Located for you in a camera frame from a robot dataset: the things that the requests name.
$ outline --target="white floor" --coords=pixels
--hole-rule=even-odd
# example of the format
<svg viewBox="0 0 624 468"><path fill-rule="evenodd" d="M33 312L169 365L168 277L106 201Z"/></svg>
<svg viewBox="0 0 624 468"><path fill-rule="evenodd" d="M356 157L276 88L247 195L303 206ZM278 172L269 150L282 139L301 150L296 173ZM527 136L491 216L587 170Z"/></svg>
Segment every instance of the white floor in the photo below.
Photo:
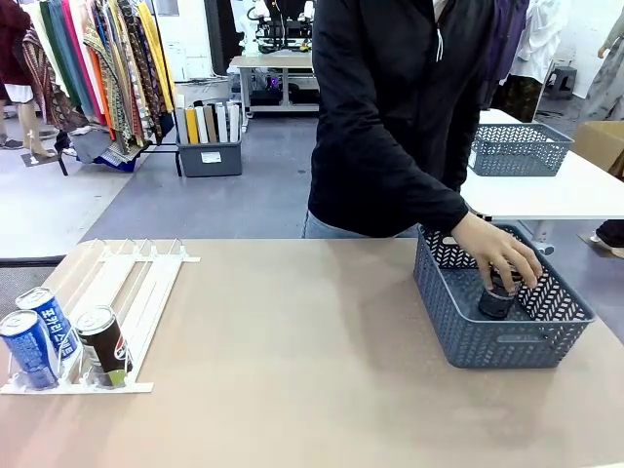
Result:
<svg viewBox="0 0 624 468"><path fill-rule="evenodd" d="M17 119L7 127L21 139ZM44 143L52 148L54 140ZM25 152L0 150L0 258L66 254L132 175L65 157L65 177L58 163L27 168Z"/></svg>

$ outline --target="beige table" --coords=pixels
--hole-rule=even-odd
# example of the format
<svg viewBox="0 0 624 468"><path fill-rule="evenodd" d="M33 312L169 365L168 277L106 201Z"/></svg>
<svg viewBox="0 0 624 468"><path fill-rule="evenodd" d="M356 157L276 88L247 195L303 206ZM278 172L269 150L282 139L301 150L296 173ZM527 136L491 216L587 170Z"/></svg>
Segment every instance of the beige table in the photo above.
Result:
<svg viewBox="0 0 624 468"><path fill-rule="evenodd" d="M139 379L155 382L153 393L0 396L0 466L574 468L624 460L624 348L600 321L557 370L458 370L411 278L412 240L187 248L202 260L182 266L143 366Z"/></svg>
<svg viewBox="0 0 624 468"><path fill-rule="evenodd" d="M255 112L317 112L318 104L292 104L289 98L289 68L312 68L312 54L281 51L263 56L238 56L231 66L241 71L241 100L243 102L243 132L247 131L250 117ZM282 69L282 102L279 105L252 105L250 83L254 68Z"/></svg>

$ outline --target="basket handle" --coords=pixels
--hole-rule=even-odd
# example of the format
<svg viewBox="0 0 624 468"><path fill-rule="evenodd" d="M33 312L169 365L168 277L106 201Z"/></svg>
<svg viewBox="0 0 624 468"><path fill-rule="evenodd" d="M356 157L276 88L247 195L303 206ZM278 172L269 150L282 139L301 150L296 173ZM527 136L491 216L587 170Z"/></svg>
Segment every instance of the basket handle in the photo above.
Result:
<svg viewBox="0 0 624 468"><path fill-rule="evenodd" d="M503 344L515 343L544 343L548 336L537 333L505 333L496 337L496 342Z"/></svg>

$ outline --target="zipper pull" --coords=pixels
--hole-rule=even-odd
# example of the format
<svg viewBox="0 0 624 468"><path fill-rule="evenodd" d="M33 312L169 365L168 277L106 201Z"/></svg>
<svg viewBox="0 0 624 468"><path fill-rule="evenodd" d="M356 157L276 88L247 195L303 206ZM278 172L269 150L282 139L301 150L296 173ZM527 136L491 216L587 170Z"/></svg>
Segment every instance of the zipper pull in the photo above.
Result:
<svg viewBox="0 0 624 468"><path fill-rule="evenodd" d="M440 27L437 26L438 31L438 53L436 53L436 61L441 61L443 55L445 54L445 40L442 38L442 31L440 31Z"/></svg>

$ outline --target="hand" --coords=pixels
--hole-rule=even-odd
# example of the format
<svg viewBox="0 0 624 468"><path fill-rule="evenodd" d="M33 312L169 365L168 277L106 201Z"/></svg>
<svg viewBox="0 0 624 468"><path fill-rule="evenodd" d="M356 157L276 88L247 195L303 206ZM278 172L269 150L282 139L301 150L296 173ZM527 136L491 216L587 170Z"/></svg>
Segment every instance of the hand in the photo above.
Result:
<svg viewBox="0 0 624 468"><path fill-rule="evenodd" d="M450 234L464 251L477 260L488 290L492 289L490 264L498 268L503 284L510 293L514 290L510 263L523 276L527 286L537 286L537 279L542 276L542 265L533 250L511 234L472 213L459 221Z"/></svg>

